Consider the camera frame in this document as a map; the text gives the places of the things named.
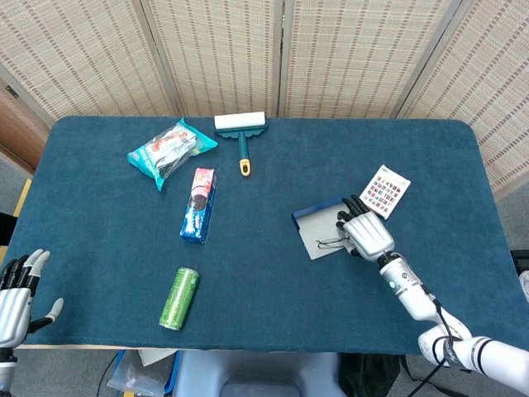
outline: beige partition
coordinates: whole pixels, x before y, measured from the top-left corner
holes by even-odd
[[[277,115],[282,4],[142,0],[184,114]]]
[[[458,2],[286,2],[279,114],[389,117]]]
[[[497,197],[529,179],[529,2],[475,0],[402,115],[469,123]]]
[[[53,120],[177,112],[132,2],[2,2],[0,32],[0,63]]]

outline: gray floor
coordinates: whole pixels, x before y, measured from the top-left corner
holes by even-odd
[[[12,213],[25,180],[23,175],[0,161],[0,211]],[[529,219],[523,217],[528,208],[529,184],[498,203],[503,228],[512,249],[529,248]],[[95,396],[101,374],[114,354],[113,351],[86,350],[17,351],[19,367],[12,391],[18,397]],[[412,373],[419,378],[433,368],[419,356],[409,356],[408,361]],[[109,376],[105,377],[100,396],[116,395],[115,391],[104,386]],[[522,397],[522,394],[476,373],[442,369],[433,381],[470,397]],[[389,396],[406,396],[416,385],[402,371]],[[429,385],[416,394],[417,397],[441,395]]]

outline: blue felt surface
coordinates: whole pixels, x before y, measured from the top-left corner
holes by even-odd
[[[461,122],[269,120],[191,158],[163,192],[126,153],[173,118],[67,117],[36,171],[7,257],[51,251],[34,316],[64,309],[29,343],[418,353],[413,321],[376,265],[310,261],[291,213],[360,193],[386,164],[412,184],[386,222],[397,249],[474,335],[529,348],[521,287],[472,131]],[[212,119],[187,121],[212,135]],[[179,228],[195,168],[217,170],[205,245]],[[183,330],[158,325],[180,266],[201,275]]]

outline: wire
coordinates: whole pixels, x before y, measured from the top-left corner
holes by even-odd
[[[344,240],[347,240],[347,237],[342,237],[342,238],[333,238],[331,240],[316,240],[317,242],[317,247],[320,249],[320,250],[325,250],[325,249],[332,249],[332,248],[342,248],[343,247],[343,244],[342,245],[339,245],[339,246],[333,246],[332,244],[337,244],[338,242],[343,242]]]
[[[441,319],[441,321],[443,322],[443,325],[446,328],[446,333],[448,334],[448,340],[450,341],[450,345],[454,346],[454,336],[452,335],[452,331],[450,330],[450,327],[448,326],[448,323],[446,322],[445,316],[443,315],[443,312],[442,312],[443,306],[441,302],[431,293],[431,291],[425,285],[422,285],[422,289],[424,289],[424,292],[427,295],[430,295],[433,298],[432,303],[436,306],[437,314],[439,315],[439,318]],[[445,364],[445,362],[446,362],[446,358],[443,358],[441,362],[437,364],[437,366],[432,370],[432,372],[430,372],[428,376],[424,378],[424,380],[422,380],[421,384],[417,386],[415,389],[413,389],[413,391],[409,395],[407,395],[407,397],[413,397],[426,383],[430,383],[430,379],[441,369],[441,367]]]
[[[445,361],[446,361],[446,359],[443,358],[441,360],[441,362],[439,364],[437,364],[437,366],[433,369],[433,371],[430,372],[430,374],[428,374],[428,376],[426,378],[424,378],[424,380],[421,382],[421,384],[419,386],[417,386],[415,389],[413,389],[412,393],[407,395],[407,397],[414,396],[426,383],[428,383],[428,381],[441,369],[443,364],[445,364]]]
[[[116,355],[110,360],[110,362],[108,363],[107,365],[107,368],[105,368],[105,371],[103,372],[103,374],[101,375],[101,379],[99,380],[99,385],[98,385],[98,393],[96,394],[96,397],[99,397],[99,391],[101,389],[101,384],[102,384],[102,380],[105,378],[105,375],[107,374],[108,372],[108,369],[110,368],[110,366],[112,365],[112,363],[114,362],[114,360],[116,360],[116,357],[119,353],[116,353]]]

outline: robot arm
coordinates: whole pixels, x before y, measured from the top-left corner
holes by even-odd
[[[31,302],[48,260],[48,251],[37,250],[10,261],[0,275],[0,397],[10,396],[12,378],[17,366],[13,349],[28,333],[53,323],[63,307],[57,299],[45,317],[31,321]]]
[[[343,199],[350,212],[340,211],[336,224],[349,239],[347,251],[354,252],[354,247],[367,261],[379,263],[380,274],[413,319],[437,324],[419,336],[422,355],[432,364],[481,372],[529,395],[529,352],[488,337],[472,337],[393,251],[393,238],[380,219],[357,196],[351,198]]]

